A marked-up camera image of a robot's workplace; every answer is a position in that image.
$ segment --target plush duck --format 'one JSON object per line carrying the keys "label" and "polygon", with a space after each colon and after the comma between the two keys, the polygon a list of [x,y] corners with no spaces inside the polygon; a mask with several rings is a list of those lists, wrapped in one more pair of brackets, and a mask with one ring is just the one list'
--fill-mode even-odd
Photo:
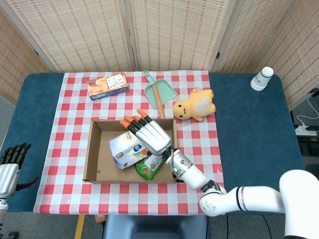
{"label": "plush duck", "polygon": [[197,121],[203,121],[202,117],[216,111],[212,103],[213,96],[212,90],[197,91],[197,88],[194,88],[188,99],[177,101],[173,105],[173,114],[181,120],[193,117]]}

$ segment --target table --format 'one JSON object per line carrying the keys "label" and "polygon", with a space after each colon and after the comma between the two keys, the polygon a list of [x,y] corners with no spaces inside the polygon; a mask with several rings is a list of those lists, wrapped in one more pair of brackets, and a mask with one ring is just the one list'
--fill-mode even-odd
{"label": "table", "polygon": [[[304,169],[280,79],[275,76],[265,90],[254,92],[249,86],[253,76],[254,74],[209,75],[215,94],[218,140],[227,190],[240,185],[267,185],[278,189],[282,172],[293,168]],[[25,161],[20,182],[41,176],[47,149],[45,145],[49,142],[62,79],[63,74],[59,73],[31,74],[23,83],[2,147],[3,151],[17,142],[29,141],[39,149],[32,153],[30,151],[28,156],[32,161]],[[263,98],[257,93],[266,93],[267,97]],[[265,120],[256,116],[256,113],[266,117]],[[256,128],[252,122],[256,119],[266,127],[258,128],[258,134],[254,136],[253,130]],[[270,148],[260,154],[260,141],[256,139],[263,138],[267,139]],[[240,150],[247,146],[252,150]],[[36,187],[16,192],[8,201],[9,210],[32,211],[38,185],[39,182]]]}

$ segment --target teal dustpan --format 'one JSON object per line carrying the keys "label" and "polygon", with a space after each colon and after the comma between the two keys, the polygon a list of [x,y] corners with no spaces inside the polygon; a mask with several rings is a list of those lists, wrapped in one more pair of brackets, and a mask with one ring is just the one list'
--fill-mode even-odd
{"label": "teal dustpan", "polygon": [[145,95],[154,109],[157,109],[157,105],[155,101],[154,92],[152,89],[153,84],[156,84],[156,86],[158,87],[162,105],[164,105],[165,103],[169,102],[177,96],[176,91],[172,88],[172,86],[170,86],[170,84],[166,80],[158,79],[157,81],[155,81],[148,71],[144,71],[144,76],[150,83],[145,88]]}

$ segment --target red checkered tablecloth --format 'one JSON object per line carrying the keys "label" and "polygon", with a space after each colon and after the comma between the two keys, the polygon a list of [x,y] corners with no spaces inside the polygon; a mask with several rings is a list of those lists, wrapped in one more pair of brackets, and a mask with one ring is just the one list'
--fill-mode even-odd
{"label": "red checkered tablecloth", "polygon": [[[210,89],[207,71],[150,72],[154,79],[164,78],[178,96],[164,106],[167,118],[173,117],[173,103],[186,99],[191,90]],[[176,184],[102,184],[83,182],[90,122],[96,119],[119,120],[136,115],[140,108],[153,118],[157,110],[148,102],[144,89],[148,82],[143,72],[126,72],[130,91],[91,101],[87,81],[107,73],[65,73],[40,186],[35,213],[51,214],[201,214],[201,191],[184,183]],[[179,120],[178,148],[210,178],[223,185],[215,116],[203,122]]]}

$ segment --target cable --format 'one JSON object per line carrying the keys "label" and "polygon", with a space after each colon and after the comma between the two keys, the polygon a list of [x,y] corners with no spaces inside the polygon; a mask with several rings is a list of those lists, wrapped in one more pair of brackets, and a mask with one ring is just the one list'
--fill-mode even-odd
{"label": "cable", "polygon": [[318,113],[318,111],[317,111],[317,110],[312,106],[312,104],[310,104],[310,102],[309,102],[309,99],[310,99],[310,98],[312,98],[312,96],[310,96],[310,97],[307,99],[307,102],[308,102],[308,104],[310,105],[310,107],[315,111],[315,113],[317,114],[317,117],[316,117],[316,118],[313,118],[313,117],[300,116],[300,115],[296,116],[296,118],[303,124],[303,126],[305,126],[305,123],[304,123],[301,119],[299,119],[299,117],[304,117],[304,118],[308,118],[308,119],[312,119],[312,120],[319,119],[319,113]]}
{"label": "cable", "polygon": [[228,239],[228,233],[229,233],[229,230],[228,230],[228,214],[226,216],[226,222],[227,222],[227,239]]}
{"label": "cable", "polygon": [[267,228],[268,228],[268,232],[269,232],[270,239],[273,239],[273,237],[271,236],[270,228],[269,228],[269,225],[268,225],[268,222],[267,222],[265,216],[264,216],[264,215],[261,215],[261,216],[263,217],[263,219],[265,220],[265,222],[266,222],[266,224],[267,224]]}

